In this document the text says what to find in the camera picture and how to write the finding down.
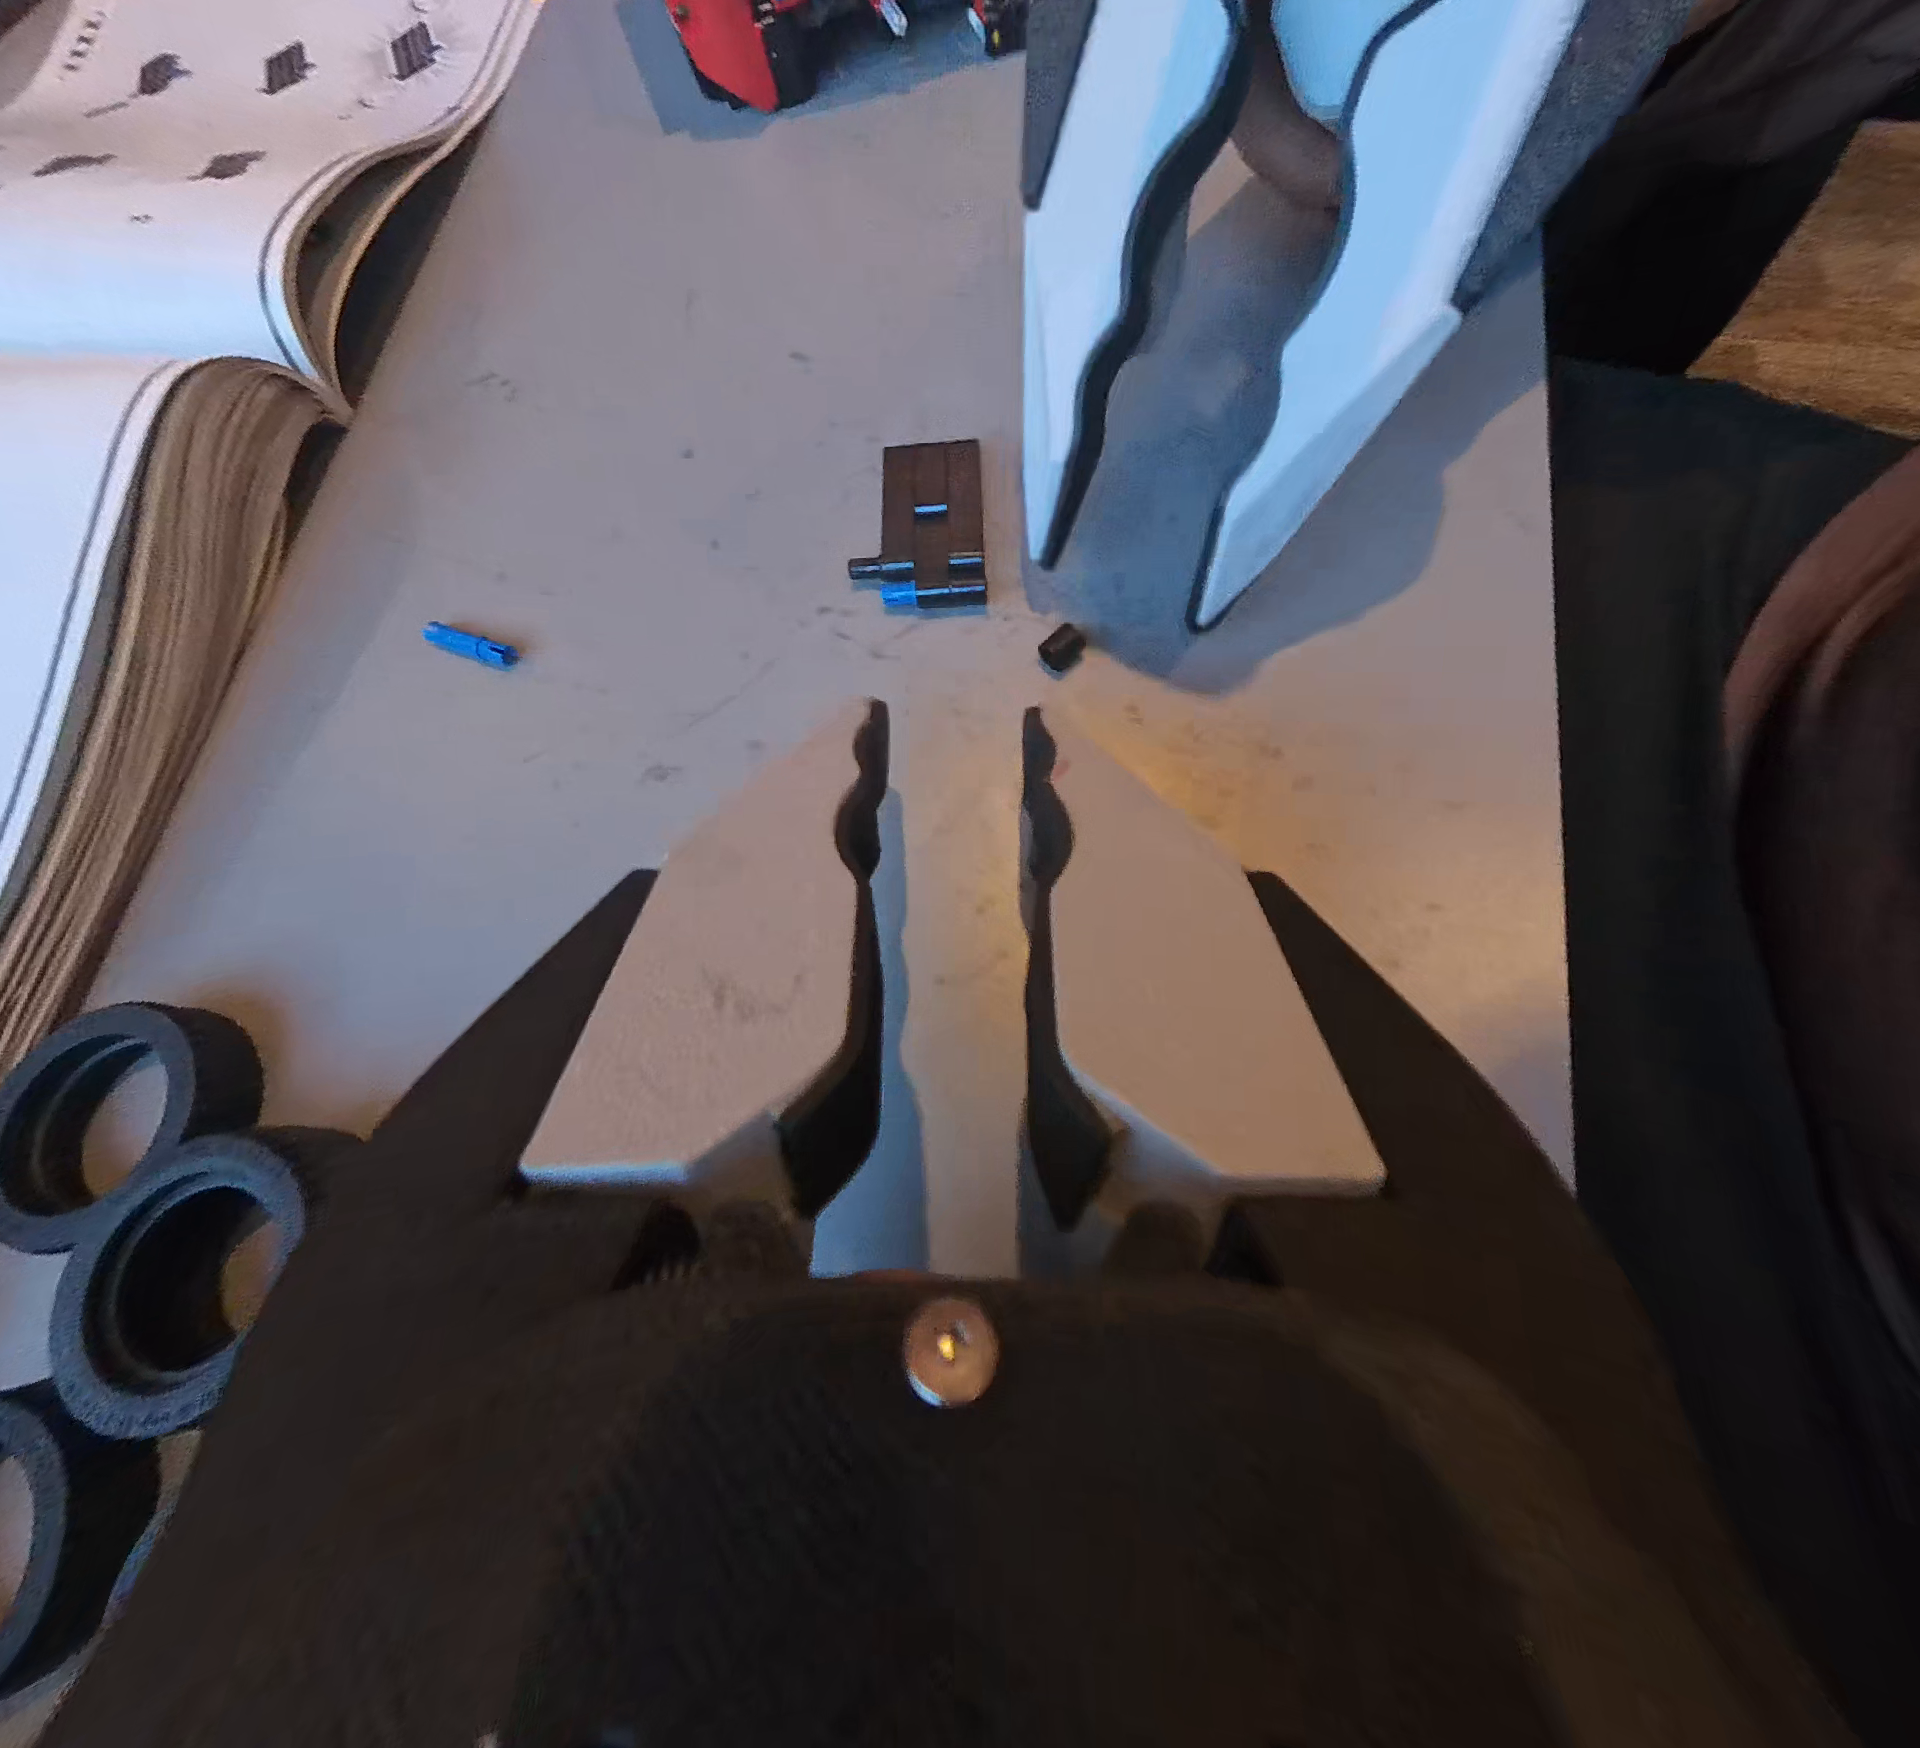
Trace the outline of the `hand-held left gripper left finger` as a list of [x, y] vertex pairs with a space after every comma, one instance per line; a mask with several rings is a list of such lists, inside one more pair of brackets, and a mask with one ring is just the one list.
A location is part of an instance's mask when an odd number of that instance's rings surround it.
[[890, 715], [854, 700], [667, 856], [521, 1149], [541, 1189], [645, 1184], [819, 1216], [880, 1129]]

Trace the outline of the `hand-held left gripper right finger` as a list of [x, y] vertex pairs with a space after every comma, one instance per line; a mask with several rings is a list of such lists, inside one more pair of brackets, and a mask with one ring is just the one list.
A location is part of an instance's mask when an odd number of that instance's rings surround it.
[[1080, 726], [1020, 726], [1022, 1135], [1053, 1234], [1356, 1203], [1388, 1165], [1248, 871]]

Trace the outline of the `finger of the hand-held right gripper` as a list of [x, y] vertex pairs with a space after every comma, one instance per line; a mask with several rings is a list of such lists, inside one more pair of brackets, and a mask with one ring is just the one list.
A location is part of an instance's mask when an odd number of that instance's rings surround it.
[[1464, 322], [1457, 294], [1588, 0], [1419, 0], [1345, 115], [1340, 248], [1279, 357], [1269, 433], [1222, 494], [1188, 610], [1216, 628]]
[[1020, 251], [1020, 494], [1056, 568], [1153, 282], [1250, 82], [1243, 0], [1096, 0]]

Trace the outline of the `black brick assembly with blue pins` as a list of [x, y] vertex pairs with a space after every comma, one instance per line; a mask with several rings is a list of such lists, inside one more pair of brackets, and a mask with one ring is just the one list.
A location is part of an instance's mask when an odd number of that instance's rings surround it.
[[991, 602], [980, 504], [980, 441], [893, 445], [880, 462], [880, 548], [848, 578], [885, 608], [971, 610]]

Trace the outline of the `person's right hand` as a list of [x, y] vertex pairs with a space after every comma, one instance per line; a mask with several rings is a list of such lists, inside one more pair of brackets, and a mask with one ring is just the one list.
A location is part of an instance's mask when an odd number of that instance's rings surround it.
[[1285, 78], [1248, 87], [1232, 144], [1248, 169], [1292, 206], [1315, 216], [1340, 213], [1340, 138], [1300, 107]]

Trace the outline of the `black rubber toy tire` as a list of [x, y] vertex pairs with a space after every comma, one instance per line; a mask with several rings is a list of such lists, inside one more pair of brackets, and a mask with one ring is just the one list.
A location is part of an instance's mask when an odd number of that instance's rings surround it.
[[19, 1580], [6, 1585], [2, 1695], [36, 1685], [79, 1649], [85, 1580], [74, 1508], [75, 1458], [54, 1383], [31, 1383], [2, 1400], [6, 1468], [20, 1471], [27, 1547]]
[[313, 1129], [196, 1138], [67, 1254], [55, 1289], [54, 1380], [90, 1432], [157, 1441], [209, 1416], [251, 1321], [227, 1315], [227, 1259], [275, 1231], [275, 1280], [319, 1203]]
[[[162, 1079], [162, 1118], [133, 1173], [85, 1186], [85, 1129], [137, 1064]], [[262, 1062], [242, 1024], [214, 1009], [116, 1002], [41, 1038], [2, 1082], [2, 1243], [65, 1254], [108, 1231], [199, 1138], [248, 1129], [262, 1112]]]

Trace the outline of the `person's brown top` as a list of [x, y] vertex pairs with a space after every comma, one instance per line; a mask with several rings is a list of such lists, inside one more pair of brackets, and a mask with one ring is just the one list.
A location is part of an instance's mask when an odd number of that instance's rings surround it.
[[1724, 685], [1740, 890], [1836, 1223], [1917, 1325], [1917, 460], [1788, 561]]

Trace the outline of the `open instruction booklet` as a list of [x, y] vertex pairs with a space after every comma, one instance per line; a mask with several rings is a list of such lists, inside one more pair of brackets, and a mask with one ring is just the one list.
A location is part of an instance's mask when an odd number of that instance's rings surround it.
[[547, 0], [71, 0], [2, 122], [2, 1029], [95, 979], [354, 420], [373, 245]]

